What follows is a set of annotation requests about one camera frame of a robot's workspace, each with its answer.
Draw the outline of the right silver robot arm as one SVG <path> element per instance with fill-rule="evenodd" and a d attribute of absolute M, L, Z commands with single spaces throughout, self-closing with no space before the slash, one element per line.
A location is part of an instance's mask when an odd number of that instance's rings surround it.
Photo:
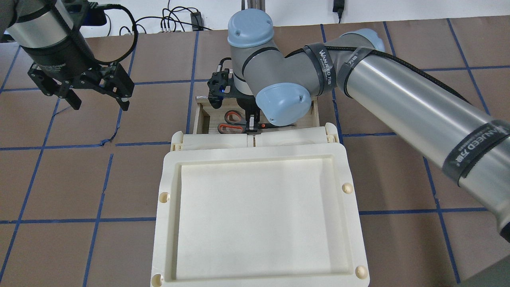
<path fill-rule="evenodd" d="M 385 53 L 371 29 L 305 45 L 288 57 L 274 34 L 273 20 L 262 10 L 238 11 L 228 22 L 234 75 L 273 125 L 293 124 L 308 111 L 312 96 L 339 88 L 492 212 L 509 240 L 508 122 Z"/>

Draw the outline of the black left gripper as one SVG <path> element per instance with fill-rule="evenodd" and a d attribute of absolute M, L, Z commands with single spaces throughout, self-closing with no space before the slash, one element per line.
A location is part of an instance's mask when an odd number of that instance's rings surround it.
<path fill-rule="evenodd" d="M 33 63 L 27 74 L 46 96 L 56 96 L 62 87 L 93 89 L 116 98 L 122 111 L 128 111 L 129 99 L 134 90 L 134 83 L 120 62 L 110 63 L 106 67 L 89 68 L 78 76 L 67 79 L 49 76 L 38 64 Z M 73 90 L 66 91 L 64 100 L 74 110 L 79 110 L 82 105 L 82 100 Z"/>

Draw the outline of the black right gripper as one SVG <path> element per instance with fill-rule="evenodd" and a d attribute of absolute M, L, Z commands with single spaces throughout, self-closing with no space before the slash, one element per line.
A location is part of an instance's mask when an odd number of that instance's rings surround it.
<path fill-rule="evenodd" d="M 246 120 L 246 132 L 259 132 L 260 108 L 257 106 L 255 97 L 238 98 L 237 104 L 244 110 Z"/>

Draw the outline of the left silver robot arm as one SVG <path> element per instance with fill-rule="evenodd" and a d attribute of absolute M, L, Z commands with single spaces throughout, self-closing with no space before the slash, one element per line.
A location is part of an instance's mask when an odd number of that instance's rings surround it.
<path fill-rule="evenodd" d="M 129 9 L 118 4 L 100 5 L 87 0 L 8 0 L 1 9 L 1 29 L 7 31 L 31 57 L 28 76 L 46 96 L 66 100 L 80 109 L 75 89 L 92 89 L 116 100 L 124 111 L 134 82 L 122 67 L 122 60 L 135 49 L 138 32 L 131 47 L 115 60 L 95 58 L 84 39 L 82 26 L 100 26 L 107 21 L 104 11 L 122 10 L 135 19 Z"/>

